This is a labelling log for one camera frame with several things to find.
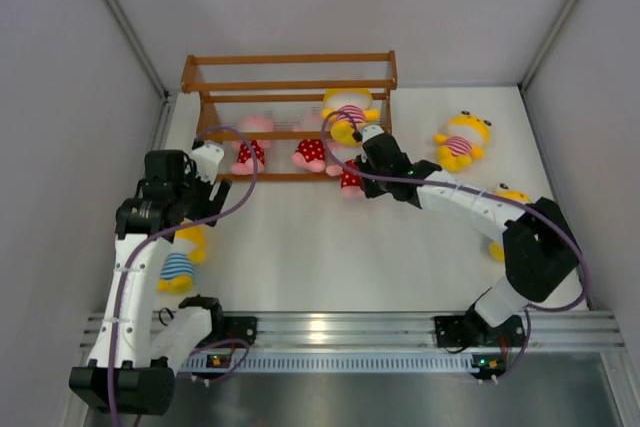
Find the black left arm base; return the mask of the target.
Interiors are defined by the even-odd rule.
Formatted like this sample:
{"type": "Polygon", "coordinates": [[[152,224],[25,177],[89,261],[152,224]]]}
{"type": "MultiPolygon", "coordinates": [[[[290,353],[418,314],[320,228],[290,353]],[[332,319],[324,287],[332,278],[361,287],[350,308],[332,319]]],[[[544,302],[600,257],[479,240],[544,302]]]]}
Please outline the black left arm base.
{"type": "Polygon", "coordinates": [[[221,340],[240,339],[253,346],[258,327],[258,318],[255,316],[225,316],[220,329],[221,340]]]}

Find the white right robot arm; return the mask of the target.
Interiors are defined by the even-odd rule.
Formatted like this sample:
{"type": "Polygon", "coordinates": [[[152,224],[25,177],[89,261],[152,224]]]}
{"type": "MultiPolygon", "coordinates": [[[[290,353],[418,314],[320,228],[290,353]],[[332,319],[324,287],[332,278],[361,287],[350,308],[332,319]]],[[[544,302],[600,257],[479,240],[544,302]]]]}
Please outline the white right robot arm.
{"type": "Polygon", "coordinates": [[[447,214],[498,244],[504,274],[440,334],[440,346],[489,346],[514,339],[517,313],[540,303],[580,263],[581,252],[557,205],[541,197],[516,201],[455,179],[440,165],[413,163],[396,139],[377,126],[358,130],[362,152],[355,165],[368,198],[385,194],[418,209],[447,214]]]}

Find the pink plush toy polka dress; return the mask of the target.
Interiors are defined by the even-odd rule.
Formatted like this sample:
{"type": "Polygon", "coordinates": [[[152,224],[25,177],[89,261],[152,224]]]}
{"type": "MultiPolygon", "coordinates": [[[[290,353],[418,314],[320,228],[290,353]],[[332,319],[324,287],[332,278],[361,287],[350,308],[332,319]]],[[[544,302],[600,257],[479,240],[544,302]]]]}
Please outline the pink plush toy polka dress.
{"type": "MultiPolygon", "coordinates": [[[[323,124],[321,115],[311,114],[305,116],[298,124],[293,127],[293,131],[307,132],[320,131],[323,124]]],[[[342,169],[333,161],[327,159],[327,153],[336,153],[338,143],[329,139],[328,148],[320,139],[303,138],[299,141],[291,160],[293,164],[303,170],[320,173],[325,172],[327,175],[336,177],[342,172],[342,169]]]]}

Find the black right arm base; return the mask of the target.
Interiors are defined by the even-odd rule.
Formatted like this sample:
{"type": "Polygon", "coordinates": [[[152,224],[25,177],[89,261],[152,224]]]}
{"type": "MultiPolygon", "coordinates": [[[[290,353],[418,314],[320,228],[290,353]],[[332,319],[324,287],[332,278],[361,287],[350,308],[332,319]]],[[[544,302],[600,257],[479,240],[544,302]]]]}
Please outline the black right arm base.
{"type": "Polygon", "coordinates": [[[449,353],[462,353],[486,344],[483,324],[467,315],[443,315],[434,318],[436,344],[449,353]]]}

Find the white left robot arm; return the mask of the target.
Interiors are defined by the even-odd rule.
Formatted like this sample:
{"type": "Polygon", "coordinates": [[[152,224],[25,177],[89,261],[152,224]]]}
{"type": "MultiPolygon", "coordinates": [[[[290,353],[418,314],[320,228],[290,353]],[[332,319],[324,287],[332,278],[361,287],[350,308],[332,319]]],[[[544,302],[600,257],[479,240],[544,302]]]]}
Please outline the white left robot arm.
{"type": "Polygon", "coordinates": [[[178,226],[214,224],[230,189],[215,179],[224,157],[214,142],[190,153],[156,150],[145,155],[135,194],[116,211],[115,262],[98,337],[85,365],[74,367],[69,388],[89,407],[115,416],[167,412],[180,362],[200,342],[219,344],[226,323],[215,299],[189,300],[178,324],[151,336],[154,297],[178,226]]]}

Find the pink plush toy red dress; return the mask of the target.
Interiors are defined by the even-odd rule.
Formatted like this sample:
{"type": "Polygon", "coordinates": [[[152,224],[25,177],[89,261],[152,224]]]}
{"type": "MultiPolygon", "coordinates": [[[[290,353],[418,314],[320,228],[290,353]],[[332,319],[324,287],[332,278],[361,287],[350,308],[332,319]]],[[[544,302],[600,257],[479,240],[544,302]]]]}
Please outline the pink plush toy red dress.
{"type": "Polygon", "coordinates": [[[363,198],[365,196],[362,190],[361,178],[350,171],[345,171],[336,164],[328,165],[325,172],[331,177],[340,179],[340,192],[345,198],[363,198]]]}

